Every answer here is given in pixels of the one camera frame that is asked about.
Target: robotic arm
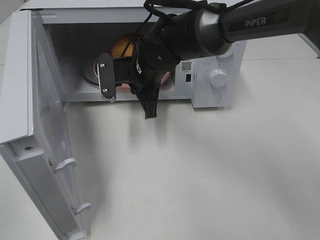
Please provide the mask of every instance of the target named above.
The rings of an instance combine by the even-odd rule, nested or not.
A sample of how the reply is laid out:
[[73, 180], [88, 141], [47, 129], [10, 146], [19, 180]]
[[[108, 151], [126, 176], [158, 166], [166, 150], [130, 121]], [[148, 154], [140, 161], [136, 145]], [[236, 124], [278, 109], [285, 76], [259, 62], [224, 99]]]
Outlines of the robotic arm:
[[[145, 7], [153, 6], [148, 2], [157, 5], [164, 2], [163, 6], [167, 6], [187, 1], [147, 0]], [[260, 0], [233, 9], [221, 3], [207, 6], [209, 8], [196, 7], [180, 15], [160, 17], [135, 51], [128, 71], [130, 87], [146, 119], [157, 116], [161, 79], [181, 60], [223, 55], [235, 41], [294, 33], [305, 34], [320, 47], [318, 0]]]

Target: screw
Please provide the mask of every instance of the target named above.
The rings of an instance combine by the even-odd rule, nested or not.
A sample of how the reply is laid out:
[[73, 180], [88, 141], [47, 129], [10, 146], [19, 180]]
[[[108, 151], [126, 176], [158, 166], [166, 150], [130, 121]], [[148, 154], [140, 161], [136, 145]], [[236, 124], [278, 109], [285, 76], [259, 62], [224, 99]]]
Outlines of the screw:
[[34, 150], [34, 148], [31, 147], [31, 146], [27, 146], [27, 147], [24, 149], [24, 151], [27, 152], [27, 153], [30, 153], [30, 152], [32, 152], [33, 150]]

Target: qr code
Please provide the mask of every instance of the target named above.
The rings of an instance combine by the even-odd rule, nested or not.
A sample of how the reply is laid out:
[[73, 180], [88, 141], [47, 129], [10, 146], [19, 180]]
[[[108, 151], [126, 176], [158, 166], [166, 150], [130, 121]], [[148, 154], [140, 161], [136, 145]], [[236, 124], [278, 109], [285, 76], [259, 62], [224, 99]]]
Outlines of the qr code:
[[192, 61], [183, 61], [181, 71], [182, 72], [190, 72], [192, 67]]

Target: white table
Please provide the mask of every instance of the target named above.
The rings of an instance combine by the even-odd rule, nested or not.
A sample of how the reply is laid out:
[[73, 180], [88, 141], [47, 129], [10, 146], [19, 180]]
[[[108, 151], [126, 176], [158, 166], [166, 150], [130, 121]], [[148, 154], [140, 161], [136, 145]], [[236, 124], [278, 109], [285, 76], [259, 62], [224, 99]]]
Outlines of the white table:
[[[318, 240], [315, 56], [296, 35], [249, 41], [231, 108], [68, 103], [87, 239]], [[56, 239], [3, 160], [0, 193], [0, 239]]]

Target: open microwave door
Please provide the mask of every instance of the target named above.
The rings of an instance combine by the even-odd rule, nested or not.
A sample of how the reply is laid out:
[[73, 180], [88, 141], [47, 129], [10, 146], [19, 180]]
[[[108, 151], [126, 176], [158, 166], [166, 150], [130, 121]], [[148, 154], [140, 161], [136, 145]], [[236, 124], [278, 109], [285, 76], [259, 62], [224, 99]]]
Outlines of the open microwave door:
[[86, 236], [57, 59], [37, 12], [12, 14], [0, 95], [0, 153], [60, 240]]

